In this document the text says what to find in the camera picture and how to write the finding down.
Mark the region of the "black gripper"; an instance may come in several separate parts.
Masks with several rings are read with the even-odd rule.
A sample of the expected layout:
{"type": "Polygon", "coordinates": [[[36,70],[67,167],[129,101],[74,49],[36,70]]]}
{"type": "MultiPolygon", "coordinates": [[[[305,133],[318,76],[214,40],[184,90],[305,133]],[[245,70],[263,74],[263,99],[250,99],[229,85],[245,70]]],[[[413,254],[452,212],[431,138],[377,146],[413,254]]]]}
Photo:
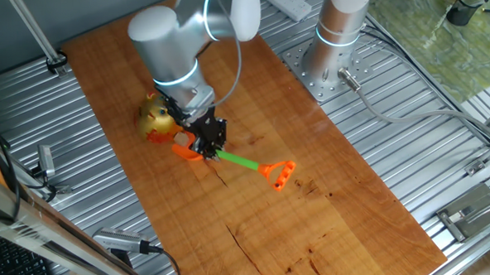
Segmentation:
{"type": "Polygon", "coordinates": [[[197,118],[188,127],[189,132],[195,136],[191,145],[194,152],[206,160],[217,161],[217,149],[223,150],[227,141],[227,120],[215,117],[215,109],[208,109],[207,113],[197,118]]]}

